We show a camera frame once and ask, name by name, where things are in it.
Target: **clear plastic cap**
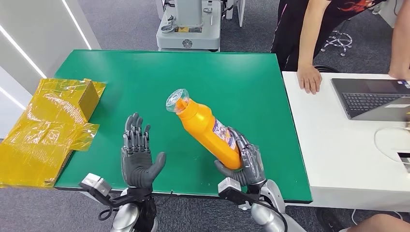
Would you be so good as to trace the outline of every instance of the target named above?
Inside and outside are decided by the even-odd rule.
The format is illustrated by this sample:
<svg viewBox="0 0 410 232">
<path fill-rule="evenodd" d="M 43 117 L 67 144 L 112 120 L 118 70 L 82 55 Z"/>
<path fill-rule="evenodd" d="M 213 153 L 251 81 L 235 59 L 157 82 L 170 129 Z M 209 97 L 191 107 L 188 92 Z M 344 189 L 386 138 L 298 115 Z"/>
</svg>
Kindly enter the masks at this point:
<svg viewBox="0 0 410 232">
<path fill-rule="evenodd" d="M 188 91 L 184 88 L 180 88 L 169 95 L 165 105 L 167 111 L 179 113 L 188 106 L 188 103 L 190 103 L 190 95 Z"/>
</svg>

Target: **human hand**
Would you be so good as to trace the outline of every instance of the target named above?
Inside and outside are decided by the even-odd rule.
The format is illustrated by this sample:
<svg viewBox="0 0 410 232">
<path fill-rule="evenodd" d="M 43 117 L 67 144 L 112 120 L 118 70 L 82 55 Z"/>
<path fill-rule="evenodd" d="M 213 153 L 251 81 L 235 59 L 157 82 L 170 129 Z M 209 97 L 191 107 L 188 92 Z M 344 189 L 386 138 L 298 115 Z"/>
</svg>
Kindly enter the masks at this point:
<svg viewBox="0 0 410 232">
<path fill-rule="evenodd" d="M 410 80 L 410 69 L 407 69 L 403 72 L 397 72 L 396 70 L 390 69 L 389 76 L 400 80 Z"/>
<path fill-rule="evenodd" d="M 138 113 L 129 116 L 123 134 L 121 148 L 121 171 L 124 181 L 130 187 L 152 189 L 152 182 L 165 165 L 165 152 L 160 152 L 152 164 L 149 150 L 149 129 L 147 124 L 142 133 L 142 117 Z"/>
<path fill-rule="evenodd" d="M 266 180 L 264 166 L 262 164 L 259 148 L 251 144 L 244 135 L 237 130 L 228 127 L 238 146 L 242 160 L 242 169 L 239 171 L 230 170 L 219 160 L 215 161 L 217 169 L 226 177 L 239 181 L 241 186 L 255 185 Z"/>
<path fill-rule="evenodd" d="M 322 76 L 313 65 L 299 65 L 297 79 L 300 89 L 305 89 L 306 93 L 316 94 L 319 92 Z"/>
</svg>

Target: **floor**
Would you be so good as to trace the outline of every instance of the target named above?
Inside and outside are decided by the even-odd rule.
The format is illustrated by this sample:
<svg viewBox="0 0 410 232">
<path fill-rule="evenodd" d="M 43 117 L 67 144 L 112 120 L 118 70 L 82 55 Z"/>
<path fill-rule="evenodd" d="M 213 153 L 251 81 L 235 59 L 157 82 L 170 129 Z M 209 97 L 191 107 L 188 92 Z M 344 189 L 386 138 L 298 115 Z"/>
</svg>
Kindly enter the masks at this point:
<svg viewBox="0 0 410 232">
<path fill-rule="evenodd" d="M 155 34 L 159 19 L 154 0 L 79 0 L 102 49 L 157 50 Z M 278 0 L 247 0 L 244 25 L 237 13 L 223 21 L 221 50 L 269 52 L 276 26 Z M 354 17 L 346 31 L 353 48 L 345 57 L 340 49 L 321 53 L 316 64 L 329 65 L 345 73 L 387 73 L 392 29 L 370 11 Z M 157 202 L 166 200 L 157 197 Z M 105 207 L 78 192 L 42 189 L 0 189 L 0 232 L 109 231 L 112 218 L 101 222 L 97 215 Z M 334 209 L 343 226 L 352 225 L 351 209 Z M 322 232 L 315 208 L 287 207 L 287 212 L 308 232 Z M 356 221 L 377 212 L 359 210 Z M 402 214 L 410 221 L 408 214 Z M 159 206 L 159 231 L 263 231 L 250 217 L 228 201 L 172 198 Z"/>
</svg>

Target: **black shirt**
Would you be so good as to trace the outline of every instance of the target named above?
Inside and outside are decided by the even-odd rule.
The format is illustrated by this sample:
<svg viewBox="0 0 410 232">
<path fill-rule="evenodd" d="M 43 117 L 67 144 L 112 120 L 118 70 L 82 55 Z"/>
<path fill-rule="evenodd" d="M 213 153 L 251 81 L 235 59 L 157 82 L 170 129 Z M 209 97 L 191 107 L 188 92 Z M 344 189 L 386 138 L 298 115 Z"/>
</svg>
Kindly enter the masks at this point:
<svg viewBox="0 0 410 232">
<path fill-rule="evenodd" d="M 326 13 L 350 18 L 382 1 L 386 0 L 331 0 Z"/>
</svg>

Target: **green tabletop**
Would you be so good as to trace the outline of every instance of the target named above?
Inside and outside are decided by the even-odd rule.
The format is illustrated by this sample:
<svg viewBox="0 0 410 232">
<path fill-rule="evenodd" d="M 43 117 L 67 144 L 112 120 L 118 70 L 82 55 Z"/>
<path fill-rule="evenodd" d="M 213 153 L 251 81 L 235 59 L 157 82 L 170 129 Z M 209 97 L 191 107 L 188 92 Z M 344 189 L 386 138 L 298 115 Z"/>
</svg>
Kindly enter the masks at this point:
<svg viewBox="0 0 410 232">
<path fill-rule="evenodd" d="M 168 96 L 185 88 L 219 121 L 260 147 L 266 177 L 278 184 L 284 199 L 312 200 L 274 54 L 74 50 L 55 77 L 107 83 L 90 119 L 100 124 L 97 135 L 87 152 L 72 153 L 55 187 L 77 188 L 94 173 L 124 189 L 122 134 L 127 117 L 138 112 L 151 124 L 153 159 L 160 151 L 167 154 L 154 191 L 216 196 L 224 177 L 214 167 L 215 157 L 165 109 Z"/>
</svg>

